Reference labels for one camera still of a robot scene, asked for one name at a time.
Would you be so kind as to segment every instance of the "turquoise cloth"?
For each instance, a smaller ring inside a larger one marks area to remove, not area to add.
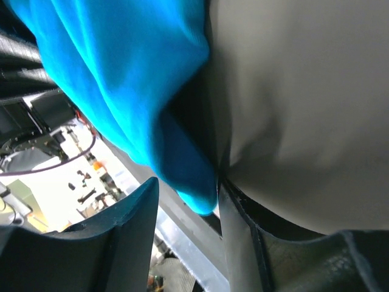
[[[166,111],[206,62],[204,0],[5,0],[47,73],[112,143],[197,213],[216,206],[213,169]]]

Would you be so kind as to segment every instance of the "metal frame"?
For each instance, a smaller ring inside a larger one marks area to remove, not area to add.
[[[104,138],[103,141],[139,183],[155,176],[149,167],[135,164],[126,153]],[[220,234],[191,211],[178,194],[162,181],[156,229],[207,291],[229,291],[224,244]]]

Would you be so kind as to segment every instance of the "blue fabric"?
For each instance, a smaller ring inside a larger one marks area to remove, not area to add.
[[[207,60],[204,0],[5,2],[36,36],[48,74],[96,128],[209,214],[213,169],[165,110]]]

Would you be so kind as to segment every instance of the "orange object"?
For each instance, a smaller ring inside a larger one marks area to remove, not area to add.
[[[107,173],[104,164],[102,164],[100,161],[93,162],[93,169],[97,172],[99,177]]]

